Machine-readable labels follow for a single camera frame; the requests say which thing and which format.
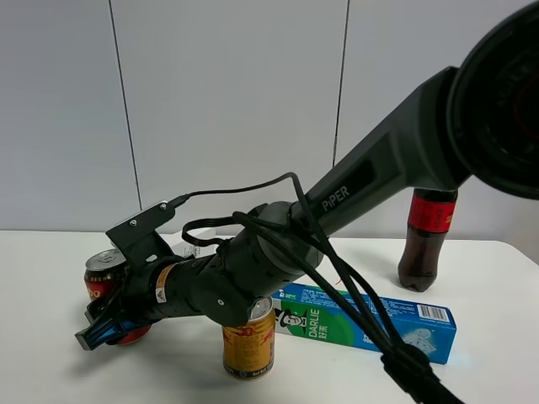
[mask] red can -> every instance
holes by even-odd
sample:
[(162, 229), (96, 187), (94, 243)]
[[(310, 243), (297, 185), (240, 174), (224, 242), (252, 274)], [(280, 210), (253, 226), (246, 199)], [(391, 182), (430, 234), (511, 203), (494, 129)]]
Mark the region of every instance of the red can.
[[(116, 286), (121, 284), (125, 276), (125, 265), (124, 255), (116, 248), (100, 252), (86, 261), (84, 283), (88, 289), (91, 301), (108, 295)], [(151, 327), (146, 326), (130, 332), (118, 341), (116, 345), (134, 343), (146, 334)]]

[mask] plastic bottle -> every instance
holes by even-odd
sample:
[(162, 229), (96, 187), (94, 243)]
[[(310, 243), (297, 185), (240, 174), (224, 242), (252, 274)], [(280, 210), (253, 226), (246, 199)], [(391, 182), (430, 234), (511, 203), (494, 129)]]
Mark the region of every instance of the plastic bottle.
[(398, 263), (398, 277), (405, 288), (424, 292), (435, 282), (457, 195), (457, 191), (414, 190), (406, 247)]

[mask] red bottle label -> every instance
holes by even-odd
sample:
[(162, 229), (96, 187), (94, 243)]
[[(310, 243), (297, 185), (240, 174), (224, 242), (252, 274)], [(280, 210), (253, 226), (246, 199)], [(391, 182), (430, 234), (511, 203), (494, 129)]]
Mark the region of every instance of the red bottle label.
[(408, 224), (432, 233), (445, 233), (451, 227), (453, 211), (455, 202), (430, 202), (414, 196)]

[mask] brown liquid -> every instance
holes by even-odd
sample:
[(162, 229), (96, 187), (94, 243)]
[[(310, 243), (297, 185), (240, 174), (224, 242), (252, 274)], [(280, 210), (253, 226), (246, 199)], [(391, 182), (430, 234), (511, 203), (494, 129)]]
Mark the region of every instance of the brown liquid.
[(406, 247), (398, 263), (398, 278), (405, 288), (425, 292), (435, 282), (438, 257), (446, 234), (426, 233), (408, 227)]

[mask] toothpaste box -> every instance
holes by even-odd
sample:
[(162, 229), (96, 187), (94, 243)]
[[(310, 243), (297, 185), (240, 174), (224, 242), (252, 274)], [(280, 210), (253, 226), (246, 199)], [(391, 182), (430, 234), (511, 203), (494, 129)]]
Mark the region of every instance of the toothpaste box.
[[(349, 293), (339, 293), (357, 310)], [(369, 296), (362, 296), (380, 321)], [(276, 332), (326, 343), (378, 350), (348, 315), (317, 286), (289, 284), (274, 293), (272, 298)], [(384, 297), (381, 299), (405, 343), (421, 349), (431, 362), (447, 362), (456, 334), (455, 321), (448, 308)]]

